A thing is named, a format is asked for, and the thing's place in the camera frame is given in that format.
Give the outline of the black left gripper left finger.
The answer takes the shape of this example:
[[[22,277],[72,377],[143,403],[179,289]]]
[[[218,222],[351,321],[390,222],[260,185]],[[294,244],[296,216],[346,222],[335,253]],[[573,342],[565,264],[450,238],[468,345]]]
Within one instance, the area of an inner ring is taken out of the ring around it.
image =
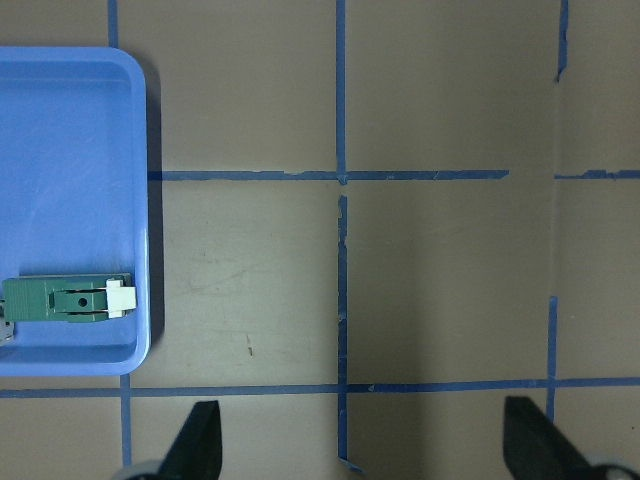
[[[159,479],[219,478],[223,463],[218,401],[196,402],[161,463]]]

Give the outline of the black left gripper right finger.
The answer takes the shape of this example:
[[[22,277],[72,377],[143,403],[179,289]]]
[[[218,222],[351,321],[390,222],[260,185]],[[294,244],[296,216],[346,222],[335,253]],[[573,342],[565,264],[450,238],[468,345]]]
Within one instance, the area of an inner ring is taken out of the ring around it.
[[[583,479],[592,465],[533,400],[507,396],[502,454],[513,479]]]

